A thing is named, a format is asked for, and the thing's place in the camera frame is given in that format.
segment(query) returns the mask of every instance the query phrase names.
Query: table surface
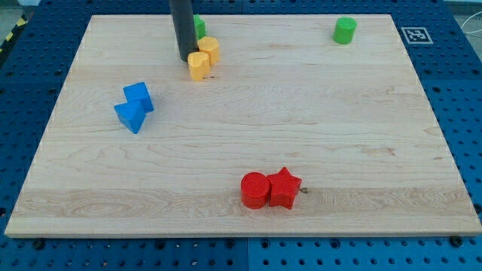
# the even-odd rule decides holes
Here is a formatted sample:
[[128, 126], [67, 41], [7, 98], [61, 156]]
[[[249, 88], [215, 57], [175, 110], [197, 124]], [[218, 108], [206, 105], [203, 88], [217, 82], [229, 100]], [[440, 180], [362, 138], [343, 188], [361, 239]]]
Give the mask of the table surface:
[[[390, 16], [204, 16], [221, 61], [200, 83], [167, 16], [94, 16], [6, 234], [14, 237], [434, 236], [480, 222]], [[138, 135], [113, 106], [145, 81]], [[294, 209], [240, 202], [287, 166]]]

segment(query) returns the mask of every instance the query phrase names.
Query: red block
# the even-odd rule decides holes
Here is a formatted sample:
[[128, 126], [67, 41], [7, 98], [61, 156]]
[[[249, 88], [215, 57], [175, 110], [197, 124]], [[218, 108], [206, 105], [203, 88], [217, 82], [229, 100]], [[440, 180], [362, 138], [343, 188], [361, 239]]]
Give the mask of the red block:
[[270, 182], [259, 172], [250, 172], [241, 180], [241, 201], [251, 209], [266, 205], [270, 195]]
[[293, 176], [287, 168], [282, 168], [278, 173], [268, 175], [271, 184], [270, 206], [283, 206], [293, 208], [294, 198], [301, 186], [301, 179]]

